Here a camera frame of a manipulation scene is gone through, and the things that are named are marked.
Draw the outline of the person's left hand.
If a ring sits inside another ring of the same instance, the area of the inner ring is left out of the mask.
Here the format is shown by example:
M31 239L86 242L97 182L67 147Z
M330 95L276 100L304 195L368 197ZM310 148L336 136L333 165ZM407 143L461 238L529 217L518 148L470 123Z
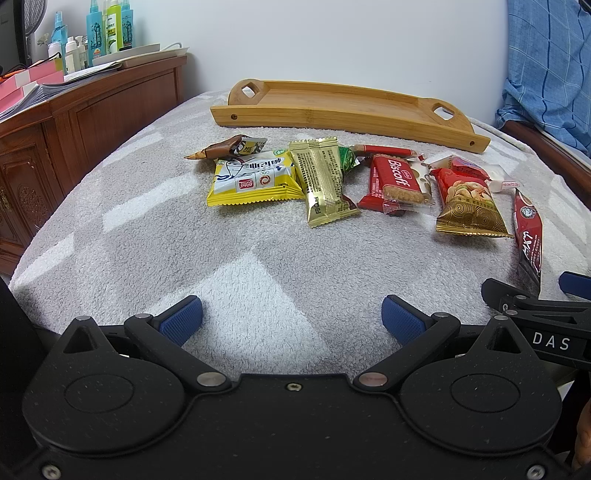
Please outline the person's left hand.
M591 460L591 401L583 408L577 424L577 438L574 447L572 467L578 470Z

